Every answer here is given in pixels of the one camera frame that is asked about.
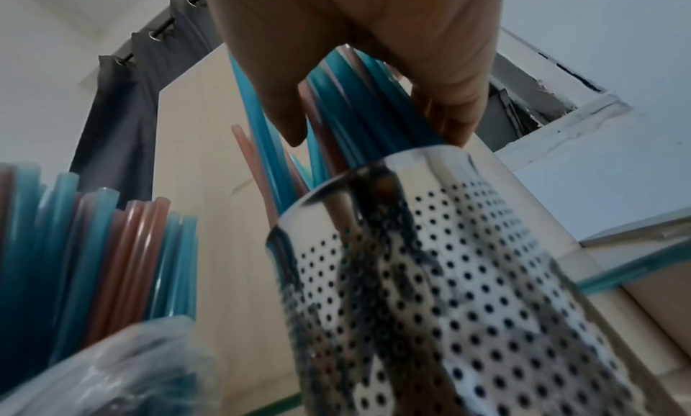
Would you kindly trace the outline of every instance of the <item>perforated metal holder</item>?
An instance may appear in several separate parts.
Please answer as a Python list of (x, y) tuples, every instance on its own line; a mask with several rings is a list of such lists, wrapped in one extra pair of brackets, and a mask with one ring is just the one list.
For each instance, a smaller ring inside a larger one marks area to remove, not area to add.
[(308, 414), (684, 414), (458, 148), (333, 179), (267, 248)]

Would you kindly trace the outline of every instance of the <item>bundle of straws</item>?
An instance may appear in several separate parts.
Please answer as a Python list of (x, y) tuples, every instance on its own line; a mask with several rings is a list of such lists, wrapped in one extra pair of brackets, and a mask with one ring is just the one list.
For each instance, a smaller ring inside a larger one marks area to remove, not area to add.
[(0, 165), (0, 394), (128, 325), (197, 304), (197, 220)]
[(270, 226), (296, 200), (340, 173), (403, 150), (444, 144), (386, 64), (344, 46), (299, 86), (310, 155), (310, 166), (302, 166), (288, 155), (250, 81), (230, 60), (250, 136), (239, 125), (232, 131), (262, 193)]

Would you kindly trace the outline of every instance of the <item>plastic wrapper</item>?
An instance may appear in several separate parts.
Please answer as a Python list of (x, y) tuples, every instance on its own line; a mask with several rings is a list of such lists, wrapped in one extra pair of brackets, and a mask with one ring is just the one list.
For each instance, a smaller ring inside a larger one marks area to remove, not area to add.
[(133, 325), (0, 402), (0, 415), (216, 415), (219, 364), (187, 317)]

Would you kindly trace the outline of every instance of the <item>silver canister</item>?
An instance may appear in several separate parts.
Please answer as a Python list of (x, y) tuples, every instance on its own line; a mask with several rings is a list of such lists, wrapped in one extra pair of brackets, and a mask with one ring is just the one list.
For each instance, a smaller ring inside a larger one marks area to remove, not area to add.
[(684, 414), (458, 148), (329, 181), (267, 248), (308, 414)]

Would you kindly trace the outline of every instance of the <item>curtain rod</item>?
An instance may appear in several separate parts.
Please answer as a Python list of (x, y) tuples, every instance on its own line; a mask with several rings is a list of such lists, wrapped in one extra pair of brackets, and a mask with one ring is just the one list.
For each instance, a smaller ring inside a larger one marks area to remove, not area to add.
[[(200, 0), (187, 0), (190, 4), (194, 5)], [(163, 34), (163, 31), (167, 30), (173, 23), (175, 23), (175, 19), (173, 16), (170, 16), (166, 21), (163, 22), (161, 26), (156, 28), (155, 30), (151, 31), (150, 35), (151, 37), (158, 37), (159, 35)], [(118, 61), (122, 64), (125, 64), (127, 61), (131, 60), (134, 58), (134, 55), (132, 52), (127, 54), (126, 57), (118, 59)]]

